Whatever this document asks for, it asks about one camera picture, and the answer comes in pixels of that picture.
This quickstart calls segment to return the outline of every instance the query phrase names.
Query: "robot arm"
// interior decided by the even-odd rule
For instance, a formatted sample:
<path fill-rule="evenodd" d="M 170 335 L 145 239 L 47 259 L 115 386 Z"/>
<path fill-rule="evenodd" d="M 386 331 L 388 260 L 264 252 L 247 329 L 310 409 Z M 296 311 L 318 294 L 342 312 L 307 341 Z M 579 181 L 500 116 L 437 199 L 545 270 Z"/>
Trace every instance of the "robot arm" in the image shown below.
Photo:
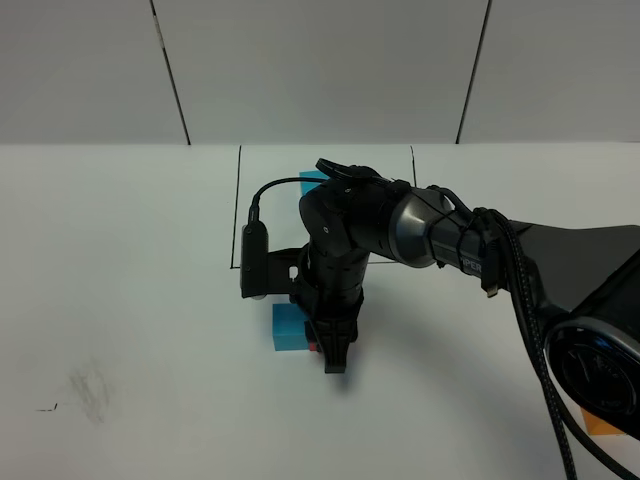
<path fill-rule="evenodd" d="M 640 439 L 640 227 L 568 230 L 508 221 L 469 210 L 447 189 L 392 182 L 368 167 L 320 160 L 317 168 L 330 178 L 300 200 L 310 235 L 304 247 L 269 252 L 267 229 L 252 207 L 242 234 L 241 288 L 244 298 L 289 294 L 309 318 L 307 336 L 323 352 L 326 373 L 345 371 L 370 253 L 416 268 L 450 265 L 478 277 L 489 297 L 512 293 L 543 390 L 546 354 L 578 404 Z M 291 266 L 298 267 L 295 279 Z M 523 318 L 534 318 L 535 328 Z M 544 353 L 536 354 L 536 343 Z"/>

